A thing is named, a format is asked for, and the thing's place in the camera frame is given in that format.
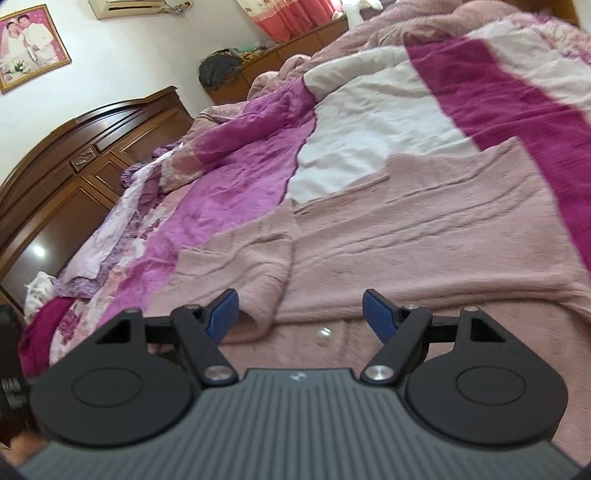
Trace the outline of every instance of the black circular pad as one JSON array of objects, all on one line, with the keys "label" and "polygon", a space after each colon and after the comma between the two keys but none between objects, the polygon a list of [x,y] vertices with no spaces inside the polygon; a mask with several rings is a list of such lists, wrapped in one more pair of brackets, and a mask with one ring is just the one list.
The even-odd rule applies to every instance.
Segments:
[{"label": "black circular pad", "polygon": [[474,403],[500,406],[514,402],[523,395],[525,380],[506,368],[474,367],[456,378],[456,387]]},{"label": "black circular pad", "polygon": [[476,343],[420,365],[406,396],[419,418],[444,436],[509,447],[550,439],[566,409],[564,381],[537,355]]},{"label": "black circular pad", "polygon": [[180,367],[125,345],[75,349],[31,394],[43,430],[84,447],[145,441],[176,423],[191,400],[190,381]]},{"label": "black circular pad", "polygon": [[142,386],[142,378],[131,370],[99,368],[76,380],[72,391],[91,407],[117,407],[137,398]]}]

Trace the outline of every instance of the wedding photo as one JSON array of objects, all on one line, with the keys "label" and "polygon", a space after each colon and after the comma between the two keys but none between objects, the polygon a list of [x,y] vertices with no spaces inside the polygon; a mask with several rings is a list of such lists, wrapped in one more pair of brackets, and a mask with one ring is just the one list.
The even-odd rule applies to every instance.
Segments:
[{"label": "wedding photo", "polygon": [[0,92],[72,62],[46,5],[0,18]]}]

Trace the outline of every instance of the white wall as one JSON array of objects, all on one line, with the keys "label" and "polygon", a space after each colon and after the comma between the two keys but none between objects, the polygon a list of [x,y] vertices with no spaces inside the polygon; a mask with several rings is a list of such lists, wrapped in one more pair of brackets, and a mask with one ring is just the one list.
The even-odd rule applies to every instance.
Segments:
[{"label": "white wall", "polygon": [[[102,21],[94,17],[86,0],[44,2],[72,64],[0,96],[0,183],[54,128],[107,103],[144,97],[175,85],[195,116],[211,105],[199,83],[201,59],[215,50],[246,46],[262,37],[235,0],[194,0],[193,9],[183,16]],[[40,3],[6,0],[0,17]]]},{"label": "white wall", "polygon": [[573,0],[581,30],[591,32],[591,0]]}]

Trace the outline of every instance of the red curtain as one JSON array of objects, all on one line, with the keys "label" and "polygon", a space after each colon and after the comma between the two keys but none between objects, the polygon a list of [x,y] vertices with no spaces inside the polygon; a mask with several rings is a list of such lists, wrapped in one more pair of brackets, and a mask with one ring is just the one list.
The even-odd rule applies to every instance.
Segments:
[{"label": "red curtain", "polygon": [[332,0],[238,0],[255,23],[277,42],[286,42],[332,20]]}]

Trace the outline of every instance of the gray ribbed surface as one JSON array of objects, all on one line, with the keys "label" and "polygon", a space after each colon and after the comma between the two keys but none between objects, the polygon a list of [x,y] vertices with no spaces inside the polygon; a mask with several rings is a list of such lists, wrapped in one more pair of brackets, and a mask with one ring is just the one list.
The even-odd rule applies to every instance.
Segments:
[{"label": "gray ribbed surface", "polygon": [[554,480],[577,466],[549,443],[464,450],[417,427],[390,390],[348,370],[251,370],[208,390],[172,431],[107,452],[52,444],[21,469],[30,480]]}]

